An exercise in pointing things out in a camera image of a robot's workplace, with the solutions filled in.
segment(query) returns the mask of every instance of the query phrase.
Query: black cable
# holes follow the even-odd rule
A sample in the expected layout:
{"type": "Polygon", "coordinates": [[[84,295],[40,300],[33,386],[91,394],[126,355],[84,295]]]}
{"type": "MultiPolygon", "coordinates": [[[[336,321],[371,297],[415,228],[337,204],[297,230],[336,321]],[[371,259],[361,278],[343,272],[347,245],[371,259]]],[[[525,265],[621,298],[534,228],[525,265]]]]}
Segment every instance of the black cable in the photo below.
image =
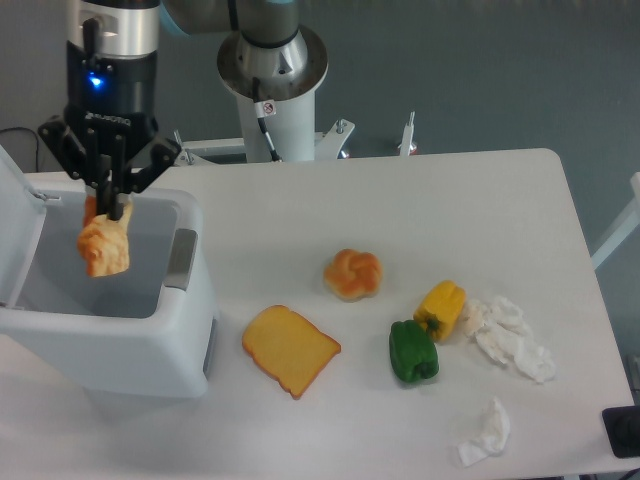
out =
{"type": "Polygon", "coordinates": [[[638,472],[640,472],[640,468],[636,468],[635,470],[631,470],[630,472],[628,472],[625,475],[623,475],[622,477],[620,477],[618,480],[629,480],[631,477],[633,477],[638,472]]]}
{"type": "Polygon", "coordinates": [[[239,28],[236,0],[227,0],[227,7],[229,9],[229,24],[231,25],[231,30],[235,32],[239,28]]]}
{"type": "Polygon", "coordinates": [[[40,138],[38,137],[38,134],[27,127],[9,127],[0,130],[0,134],[8,132],[27,132],[33,135],[33,138],[36,139],[36,173],[39,173],[40,164],[38,163],[38,158],[40,157],[40,138]]]}
{"type": "MultiPolygon", "coordinates": [[[[253,103],[256,104],[260,101],[260,79],[253,77],[253,103]]],[[[267,142],[267,148],[269,149],[269,153],[271,154],[272,162],[281,162],[282,157],[278,155],[276,152],[276,147],[273,145],[273,140],[271,140],[271,135],[267,131],[267,122],[264,121],[264,118],[258,117],[258,126],[260,127],[260,131],[264,135],[264,139],[267,142]]]]}

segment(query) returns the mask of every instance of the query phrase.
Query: plastic food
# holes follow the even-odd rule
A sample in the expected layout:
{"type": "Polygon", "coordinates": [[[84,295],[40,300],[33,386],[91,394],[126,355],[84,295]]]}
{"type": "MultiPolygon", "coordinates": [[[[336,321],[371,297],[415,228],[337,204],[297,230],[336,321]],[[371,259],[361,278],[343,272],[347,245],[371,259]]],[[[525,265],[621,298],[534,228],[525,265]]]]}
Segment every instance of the plastic food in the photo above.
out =
{"type": "Polygon", "coordinates": [[[413,319],[434,341],[445,340],[455,327],[464,307],[465,291],[451,280],[436,285],[413,314],[413,319]]]}
{"type": "Polygon", "coordinates": [[[406,383],[438,373],[438,352],[431,337],[414,320],[395,322],[389,334],[391,367],[406,383]]]}
{"type": "Polygon", "coordinates": [[[382,281],[382,264],[372,253],[341,250],[325,268],[324,281],[343,300],[373,296],[382,281]]]}
{"type": "Polygon", "coordinates": [[[333,338],[283,305],[269,307],[253,319],[242,347],[296,400],[341,350],[333,338]]]}
{"type": "Polygon", "coordinates": [[[106,215],[93,217],[80,232],[77,248],[87,262],[87,275],[90,277],[115,275],[129,268],[127,230],[132,210],[131,203],[125,205],[122,218],[117,222],[109,220],[106,215]]]}

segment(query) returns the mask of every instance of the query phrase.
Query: yellow bell pepper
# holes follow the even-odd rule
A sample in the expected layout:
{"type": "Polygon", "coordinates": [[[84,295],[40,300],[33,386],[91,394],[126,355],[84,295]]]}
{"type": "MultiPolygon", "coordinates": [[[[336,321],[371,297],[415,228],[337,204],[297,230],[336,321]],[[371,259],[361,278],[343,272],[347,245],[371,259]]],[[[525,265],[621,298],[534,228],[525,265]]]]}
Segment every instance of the yellow bell pepper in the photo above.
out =
{"type": "Polygon", "coordinates": [[[433,287],[413,314],[413,319],[435,342],[446,339],[455,327],[466,299],[465,291],[451,280],[433,287]]]}

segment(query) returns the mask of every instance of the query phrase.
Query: gray floor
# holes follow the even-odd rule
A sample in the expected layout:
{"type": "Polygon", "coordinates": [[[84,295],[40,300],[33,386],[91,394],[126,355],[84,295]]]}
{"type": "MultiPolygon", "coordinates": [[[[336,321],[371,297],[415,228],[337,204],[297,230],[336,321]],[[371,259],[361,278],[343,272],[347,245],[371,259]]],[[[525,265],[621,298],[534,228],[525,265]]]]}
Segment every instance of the gray floor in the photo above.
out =
{"type": "MultiPolygon", "coordinates": [[[[394,154],[415,110],[421,153],[555,150],[590,246],[632,198],[629,179],[640,171],[640,2],[301,4],[330,58],[317,128],[339,117],[356,123],[354,156],[394,154]]],[[[62,111],[64,5],[0,2],[0,129],[36,128],[62,111]]],[[[223,38],[162,34],[156,110],[165,134],[240,136],[234,100],[215,68],[223,38]]],[[[0,141],[33,170],[28,137],[0,141]]],[[[48,152],[43,158],[46,170],[58,169],[48,152]]],[[[640,353],[639,262],[640,231],[597,272],[622,355],[640,353]]]]}

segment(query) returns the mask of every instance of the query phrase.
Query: black object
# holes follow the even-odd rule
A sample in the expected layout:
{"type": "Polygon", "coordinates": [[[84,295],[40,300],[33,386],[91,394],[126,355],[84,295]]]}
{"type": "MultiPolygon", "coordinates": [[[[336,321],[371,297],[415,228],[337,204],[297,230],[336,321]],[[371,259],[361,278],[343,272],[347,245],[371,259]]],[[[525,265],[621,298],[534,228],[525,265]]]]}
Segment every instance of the black object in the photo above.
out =
{"type": "Polygon", "coordinates": [[[229,9],[229,23],[231,24],[231,30],[234,32],[238,30],[238,6],[236,0],[227,0],[227,8],[229,9]]]}
{"type": "Polygon", "coordinates": [[[607,408],[602,412],[613,454],[640,457],[640,406],[607,408]]]}
{"type": "Polygon", "coordinates": [[[126,8],[127,10],[143,10],[160,5],[160,0],[85,0],[87,3],[111,8],[126,8]]]}
{"type": "Polygon", "coordinates": [[[95,190],[96,214],[119,220],[118,194],[145,190],[173,165],[181,148],[157,135],[156,52],[102,58],[100,28],[89,18],[82,26],[84,49],[67,42],[69,103],[63,116],[52,117],[38,134],[71,178],[95,190]],[[133,173],[135,157],[147,147],[151,164],[133,173]]]}

